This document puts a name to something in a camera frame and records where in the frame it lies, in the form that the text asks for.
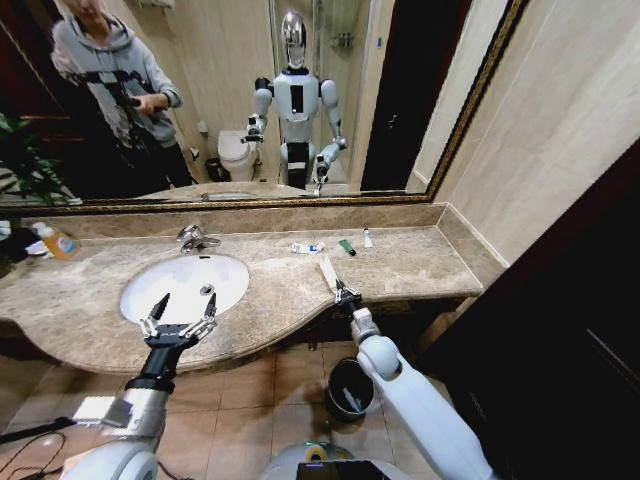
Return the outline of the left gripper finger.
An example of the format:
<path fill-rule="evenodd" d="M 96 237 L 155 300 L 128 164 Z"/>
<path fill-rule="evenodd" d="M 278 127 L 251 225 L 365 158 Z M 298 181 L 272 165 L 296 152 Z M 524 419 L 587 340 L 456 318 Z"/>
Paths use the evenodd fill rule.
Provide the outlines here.
<path fill-rule="evenodd" d="M 215 320 L 217 311 L 216 298 L 217 295 L 213 292 L 206 304 L 202 317 L 185 329 L 186 337 L 206 337 L 217 326 Z"/>
<path fill-rule="evenodd" d="M 153 305 L 150 313 L 139 320 L 139 325 L 144 338 L 158 337 L 158 322 L 161 319 L 168 305 L 170 294 L 166 293 L 157 303 Z"/>

